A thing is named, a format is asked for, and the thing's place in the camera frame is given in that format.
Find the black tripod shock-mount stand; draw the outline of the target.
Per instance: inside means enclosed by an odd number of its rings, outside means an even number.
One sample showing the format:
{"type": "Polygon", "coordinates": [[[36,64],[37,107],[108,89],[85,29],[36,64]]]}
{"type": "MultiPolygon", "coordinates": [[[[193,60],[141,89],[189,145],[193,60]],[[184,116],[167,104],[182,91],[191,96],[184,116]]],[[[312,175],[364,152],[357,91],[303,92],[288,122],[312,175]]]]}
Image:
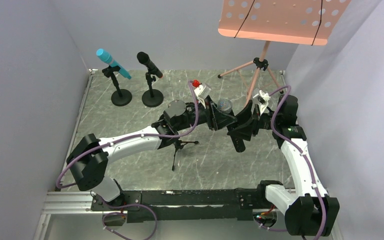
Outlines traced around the black tripod shock-mount stand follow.
{"type": "Polygon", "coordinates": [[[188,144],[194,144],[194,145],[197,145],[199,144],[199,141],[183,141],[183,140],[176,140],[173,145],[175,147],[175,150],[174,150],[174,154],[173,154],[173,162],[172,162],[172,167],[171,167],[171,170],[174,172],[175,171],[175,163],[176,163],[176,155],[178,153],[179,150],[182,150],[186,145],[188,144]]]}

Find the black round-base mic stand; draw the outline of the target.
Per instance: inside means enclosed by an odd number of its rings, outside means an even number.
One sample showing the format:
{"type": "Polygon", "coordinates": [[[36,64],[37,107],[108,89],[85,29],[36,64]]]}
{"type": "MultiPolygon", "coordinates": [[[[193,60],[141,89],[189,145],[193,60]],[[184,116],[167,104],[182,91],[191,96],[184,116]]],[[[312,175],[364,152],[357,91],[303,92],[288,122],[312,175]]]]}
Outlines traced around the black round-base mic stand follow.
{"type": "Polygon", "coordinates": [[[110,78],[112,80],[116,91],[114,91],[111,95],[111,102],[118,107],[128,105],[133,99],[132,93],[129,90],[121,89],[119,86],[119,82],[114,72],[118,72],[120,69],[121,68],[119,66],[109,65],[108,67],[101,70],[105,77],[110,78]]]}
{"type": "Polygon", "coordinates": [[[148,90],[145,91],[141,97],[142,103],[149,108],[155,108],[161,105],[164,101],[164,95],[161,91],[153,89],[153,82],[156,77],[149,72],[145,74],[145,78],[148,85],[148,90]]]}

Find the blue microphone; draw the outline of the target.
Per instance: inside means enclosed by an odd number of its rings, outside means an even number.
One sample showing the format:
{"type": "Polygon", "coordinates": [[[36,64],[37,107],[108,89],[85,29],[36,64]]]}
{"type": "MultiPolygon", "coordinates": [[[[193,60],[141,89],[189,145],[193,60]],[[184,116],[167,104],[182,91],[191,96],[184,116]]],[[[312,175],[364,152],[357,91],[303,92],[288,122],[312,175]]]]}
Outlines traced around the blue microphone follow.
{"type": "Polygon", "coordinates": [[[103,48],[99,48],[97,51],[96,51],[96,56],[103,62],[103,63],[106,63],[108,64],[109,66],[113,67],[113,68],[119,68],[118,72],[126,79],[131,79],[131,75],[130,73],[125,69],[123,68],[116,60],[114,60],[114,58],[112,57],[112,55],[104,50],[103,48]]]}

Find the glitter black microphone silver head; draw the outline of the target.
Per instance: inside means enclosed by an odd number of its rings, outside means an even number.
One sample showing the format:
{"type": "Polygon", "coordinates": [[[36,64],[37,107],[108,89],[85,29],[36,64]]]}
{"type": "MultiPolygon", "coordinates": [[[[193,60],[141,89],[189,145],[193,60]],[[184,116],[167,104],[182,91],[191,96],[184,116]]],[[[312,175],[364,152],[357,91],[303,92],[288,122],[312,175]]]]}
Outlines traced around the glitter black microphone silver head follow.
{"type": "MultiPolygon", "coordinates": [[[[232,101],[228,98],[220,98],[217,103],[217,109],[225,114],[234,116],[232,101]]],[[[245,143],[242,139],[228,134],[232,140],[233,146],[237,153],[242,153],[246,150],[245,143]]]]}

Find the black microphone orange end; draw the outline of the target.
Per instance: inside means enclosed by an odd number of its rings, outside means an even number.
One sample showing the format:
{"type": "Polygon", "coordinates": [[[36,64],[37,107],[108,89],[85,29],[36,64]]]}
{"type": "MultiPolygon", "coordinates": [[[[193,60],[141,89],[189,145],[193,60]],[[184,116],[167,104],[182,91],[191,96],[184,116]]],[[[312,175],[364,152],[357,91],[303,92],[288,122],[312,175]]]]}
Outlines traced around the black microphone orange end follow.
{"type": "Polygon", "coordinates": [[[160,71],[160,69],[151,61],[149,55],[143,51],[140,51],[136,55],[137,60],[140,64],[144,65],[148,72],[151,75],[155,75],[159,79],[163,77],[163,73],[160,71]]]}

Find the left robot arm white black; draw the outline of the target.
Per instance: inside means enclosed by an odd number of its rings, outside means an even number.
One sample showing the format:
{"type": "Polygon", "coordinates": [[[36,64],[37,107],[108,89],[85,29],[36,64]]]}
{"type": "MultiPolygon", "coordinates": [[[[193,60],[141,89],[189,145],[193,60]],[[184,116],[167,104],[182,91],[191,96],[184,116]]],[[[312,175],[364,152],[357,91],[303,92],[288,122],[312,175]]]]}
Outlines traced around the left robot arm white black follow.
{"type": "Polygon", "coordinates": [[[118,183],[106,176],[107,166],[122,158],[174,144],[185,130],[192,132],[198,125],[207,124],[217,131],[237,122],[232,108],[215,104],[209,97],[201,104],[173,100],[159,120],[144,129],[125,135],[97,138],[93,133],[84,136],[69,154],[66,163],[80,191],[93,191],[106,202],[122,195],[118,183]]]}

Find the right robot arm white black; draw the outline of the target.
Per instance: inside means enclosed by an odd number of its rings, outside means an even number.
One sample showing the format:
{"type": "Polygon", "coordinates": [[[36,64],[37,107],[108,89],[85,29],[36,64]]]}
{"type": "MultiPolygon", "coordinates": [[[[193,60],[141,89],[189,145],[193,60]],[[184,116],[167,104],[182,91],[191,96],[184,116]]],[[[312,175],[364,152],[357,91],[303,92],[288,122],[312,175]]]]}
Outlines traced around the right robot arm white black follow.
{"type": "Polygon", "coordinates": [[[284,155],[295,187],[290,193],[277,180],[262,180],[245,204],[257,208],[270,203],[284,216],[286,232],[292,236],[328,237],[340,204],[321,183],[308,152],[307,136],[297,123],[298,99],[281,95],[275,110],[268,107],[268,93],[256,94],[235,117],[238,125],[228,135],[249,141],[259,130],[271,130],[284,155]]]}

